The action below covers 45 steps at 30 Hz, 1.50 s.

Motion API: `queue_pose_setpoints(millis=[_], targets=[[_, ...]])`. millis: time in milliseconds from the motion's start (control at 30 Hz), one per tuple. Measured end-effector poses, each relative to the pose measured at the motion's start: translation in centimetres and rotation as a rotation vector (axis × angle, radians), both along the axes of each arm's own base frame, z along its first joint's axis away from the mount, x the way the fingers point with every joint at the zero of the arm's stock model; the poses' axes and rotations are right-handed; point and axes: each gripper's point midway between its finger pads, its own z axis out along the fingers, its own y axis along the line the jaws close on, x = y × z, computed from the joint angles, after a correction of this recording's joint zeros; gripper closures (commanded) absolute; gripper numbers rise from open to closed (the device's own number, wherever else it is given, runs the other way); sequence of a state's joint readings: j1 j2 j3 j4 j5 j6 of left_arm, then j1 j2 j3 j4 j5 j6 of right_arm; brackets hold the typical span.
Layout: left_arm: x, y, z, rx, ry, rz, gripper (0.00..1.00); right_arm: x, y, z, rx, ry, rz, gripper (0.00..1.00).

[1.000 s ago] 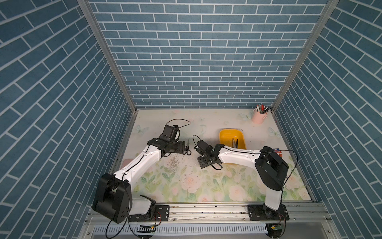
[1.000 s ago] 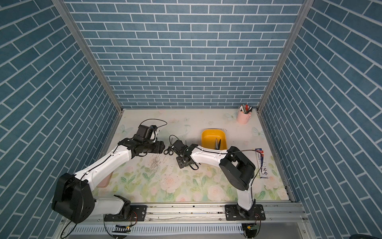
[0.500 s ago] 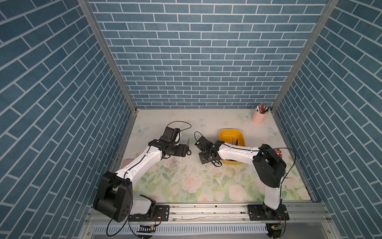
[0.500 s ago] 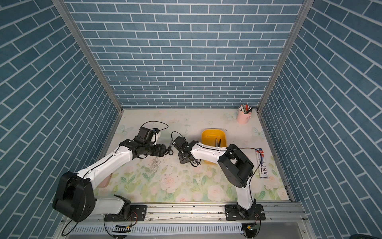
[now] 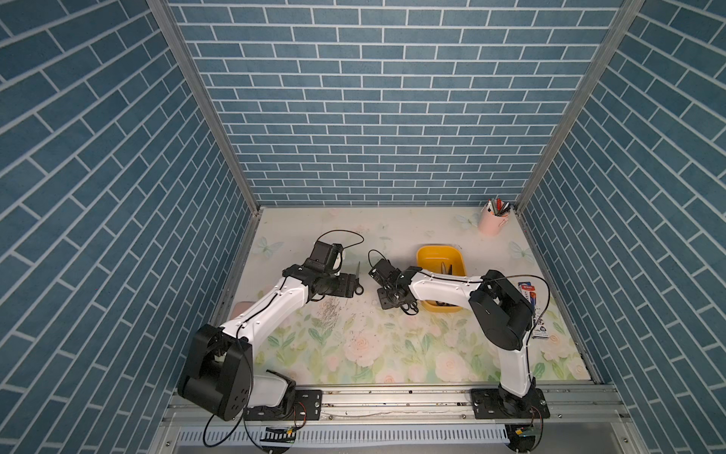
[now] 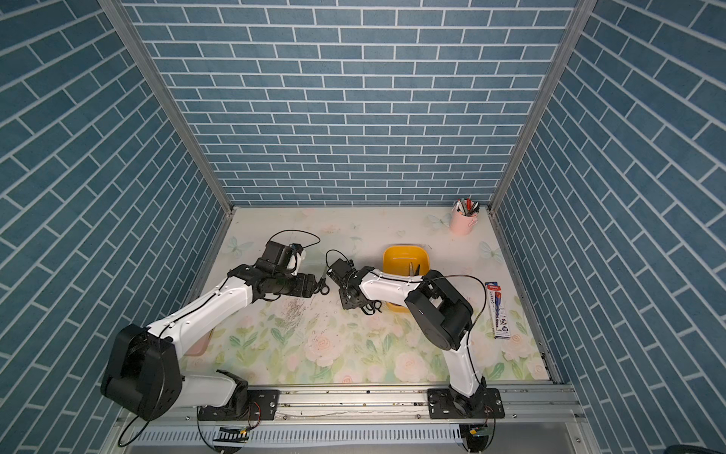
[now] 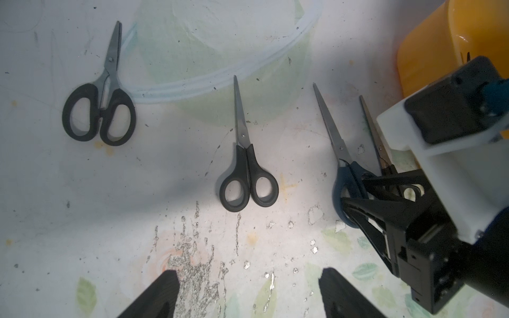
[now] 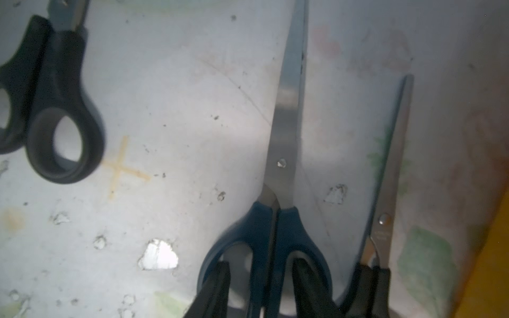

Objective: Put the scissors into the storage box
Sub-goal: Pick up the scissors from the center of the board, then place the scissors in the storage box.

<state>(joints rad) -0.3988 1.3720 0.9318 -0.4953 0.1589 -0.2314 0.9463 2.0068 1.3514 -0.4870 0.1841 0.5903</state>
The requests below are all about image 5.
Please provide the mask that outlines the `thin black scissors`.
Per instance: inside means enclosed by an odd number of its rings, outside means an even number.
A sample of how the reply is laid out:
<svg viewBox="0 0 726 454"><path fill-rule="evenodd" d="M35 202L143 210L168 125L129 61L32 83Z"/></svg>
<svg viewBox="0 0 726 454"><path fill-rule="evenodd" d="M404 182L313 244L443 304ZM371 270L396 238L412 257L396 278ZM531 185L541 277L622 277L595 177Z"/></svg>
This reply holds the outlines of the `thin black scissors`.
<svg viewBox="0 0 726 454"><path fill-rule="evenodd" d="M400 308L402 312L408 316L415 316L420 312L418 302L416 300L403 303Z"/></svg>

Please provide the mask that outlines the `small black silver scissors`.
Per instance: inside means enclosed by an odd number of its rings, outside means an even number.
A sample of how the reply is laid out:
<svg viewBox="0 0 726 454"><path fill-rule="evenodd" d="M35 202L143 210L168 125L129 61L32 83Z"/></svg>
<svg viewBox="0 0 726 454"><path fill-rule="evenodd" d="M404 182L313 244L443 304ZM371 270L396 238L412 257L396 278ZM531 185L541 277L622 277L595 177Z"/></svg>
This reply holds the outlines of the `small black silver scissors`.
<svg viewBox="0 0 726 454"><path fill-rule="evenodd" d="M363 295L365 289L363 288L363 285L360 283L360 269L361 269L361 262L357 262L357 268L355 269L355 288L354 293L357 296Z"/></svg>

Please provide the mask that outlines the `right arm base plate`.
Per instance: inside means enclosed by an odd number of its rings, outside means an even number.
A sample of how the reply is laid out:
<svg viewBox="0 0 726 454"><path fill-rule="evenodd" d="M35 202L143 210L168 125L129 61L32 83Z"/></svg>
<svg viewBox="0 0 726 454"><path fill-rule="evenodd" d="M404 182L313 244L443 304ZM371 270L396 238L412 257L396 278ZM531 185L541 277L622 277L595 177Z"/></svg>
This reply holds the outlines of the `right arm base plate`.
<svg viewBox="0 0 726 454"><path fill-rule="evenodd" d="M530 388L523 397L498 388L471 390L473 411L476 419L548 419L550 411L544 393Z"/></svg>

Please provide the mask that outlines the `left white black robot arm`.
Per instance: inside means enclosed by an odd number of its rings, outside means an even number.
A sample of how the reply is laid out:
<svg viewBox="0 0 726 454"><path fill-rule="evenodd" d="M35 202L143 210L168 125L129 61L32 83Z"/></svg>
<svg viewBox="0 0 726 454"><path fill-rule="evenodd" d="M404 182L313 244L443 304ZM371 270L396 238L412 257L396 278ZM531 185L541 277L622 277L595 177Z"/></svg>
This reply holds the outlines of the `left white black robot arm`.
<svg viewBox="0 0 726 454"><path fill-rule="evenodd" d="M254 354L287 317L316 296L352 298L359 287L343 274L344 247L316 241L301 265L234 319L204 325L193 336L177 390L182 398L224 421L257 409L274 418L291 415L296 382L280 373L253 371Z"/></svg>

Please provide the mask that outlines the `yellow plastic storage box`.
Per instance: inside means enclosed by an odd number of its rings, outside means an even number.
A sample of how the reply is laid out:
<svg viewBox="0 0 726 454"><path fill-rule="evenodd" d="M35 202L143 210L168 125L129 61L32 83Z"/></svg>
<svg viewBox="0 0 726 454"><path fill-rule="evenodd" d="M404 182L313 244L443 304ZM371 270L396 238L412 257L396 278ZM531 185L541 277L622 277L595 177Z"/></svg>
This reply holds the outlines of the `yellow plastic storage box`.
<svg viewBox="0 0 726 454"><path fill-rule="evenodd" d="M422 246L416 255L417 265L429 272L447 274L453 276L465 276L467 274L461 252L446 245L425 245ZM421 301L423 308L433 313L455 313L459 312L459 306L444 304L440 301Z"/></svg>

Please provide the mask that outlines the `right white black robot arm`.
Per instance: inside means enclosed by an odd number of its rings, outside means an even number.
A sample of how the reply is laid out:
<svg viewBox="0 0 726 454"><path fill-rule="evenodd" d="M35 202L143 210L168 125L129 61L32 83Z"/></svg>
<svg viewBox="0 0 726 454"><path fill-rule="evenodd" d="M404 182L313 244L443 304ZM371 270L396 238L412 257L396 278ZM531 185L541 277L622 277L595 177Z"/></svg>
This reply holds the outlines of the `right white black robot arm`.
<svg viewBox="0 0 726 454"><path fill-rule="evenodd" d="M499 395L520 404L533 396L535 379L527 345L535 325L535 308L508 276L490 270L484 276L436 274L420 267L399 270L382 258L369 276L378 283L384 309L411 308L436 301L471 310L500 364Z"/></svg>

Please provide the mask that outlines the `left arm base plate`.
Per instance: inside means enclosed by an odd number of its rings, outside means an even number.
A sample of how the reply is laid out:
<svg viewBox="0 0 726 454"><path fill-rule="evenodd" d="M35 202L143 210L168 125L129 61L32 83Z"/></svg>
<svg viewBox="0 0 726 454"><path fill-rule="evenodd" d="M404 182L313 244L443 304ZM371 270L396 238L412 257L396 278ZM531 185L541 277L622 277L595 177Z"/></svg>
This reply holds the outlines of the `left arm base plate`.
<svg viewBox="0 0 726 454"><path fill-rule="evenodd" d="M323 391L319 389L296 389L287 393L275 407L252 407L244 412L246 421L318 421L321 416Z"/></svg>

